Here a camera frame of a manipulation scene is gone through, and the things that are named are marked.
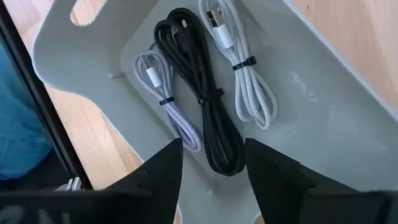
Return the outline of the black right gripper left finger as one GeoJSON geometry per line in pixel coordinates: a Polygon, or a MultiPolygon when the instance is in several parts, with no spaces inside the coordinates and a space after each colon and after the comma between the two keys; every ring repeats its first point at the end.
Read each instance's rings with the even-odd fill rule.
{"type": "Polygon", "coordinates": [[[183,169],[181,139],[174,139],[135,171],[115,182],[106,223],[173,223],[183,169]]]}

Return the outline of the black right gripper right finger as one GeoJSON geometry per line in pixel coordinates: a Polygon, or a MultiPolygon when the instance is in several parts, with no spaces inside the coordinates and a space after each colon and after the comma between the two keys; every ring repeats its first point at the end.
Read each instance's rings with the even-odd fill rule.
{"type": "Polygon", "coordinates": [[[266,223],[300,223],[307,193],[355,192],[254,138],[247,138],[244,147],[249,181],[266,223]]]}

